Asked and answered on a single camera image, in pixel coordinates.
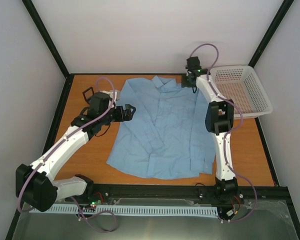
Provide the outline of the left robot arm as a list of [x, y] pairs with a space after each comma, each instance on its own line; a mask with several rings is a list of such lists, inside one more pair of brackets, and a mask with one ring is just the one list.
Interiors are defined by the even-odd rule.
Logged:
[[98, 136], [103, 126], [133, 119], [136, 108], [130, 104], [117, 105], [119, 96], [118, 90], [111, 90], [85, 97], [87, 106], [73, 119], [62, 137], [30, 165], [21, 164], [16, 169], [15, 190], [19, 201], [45, 212], [55, 202], [69, 197], [78, 196], [85, 202], [93, 198], [94, 182], [90, 178], [81, 174], [63, 180], [55, 178], [72, 155]]

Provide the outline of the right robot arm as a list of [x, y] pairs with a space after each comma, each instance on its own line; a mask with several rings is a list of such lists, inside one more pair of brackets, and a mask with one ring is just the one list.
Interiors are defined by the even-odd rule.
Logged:
[[230, 133], [234, 126], [234, 103], [221, 94], [209, 74], [203, 74], [197, 56], [186, 60], [185, 69], [187, 74], [181, 85], [201, 91], [208, 102], [205, 127], [212, 135], [215, 146], [215, 195], [220, 199], [232, 197], [238, 193], [238, 180], [232, 164]]

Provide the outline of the white plastic basket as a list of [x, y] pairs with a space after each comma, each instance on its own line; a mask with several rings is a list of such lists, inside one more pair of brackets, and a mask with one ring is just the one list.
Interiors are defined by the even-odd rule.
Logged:
[[210, 70], [218, 90], [233, 100], [245, 119], [273, 112], [273, 106], [255, 70], [248, 65], [228, 65]]

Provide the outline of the light blue shirt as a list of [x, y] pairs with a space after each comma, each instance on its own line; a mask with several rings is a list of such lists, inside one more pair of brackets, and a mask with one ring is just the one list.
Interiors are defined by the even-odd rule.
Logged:
[[215, 146], [205, 126], [208, 102], [173, 78], [128, 79], [118, 104], [135, 107], [122, 122], [107, 164], [140, 178], [173, 180], [211, 174]]

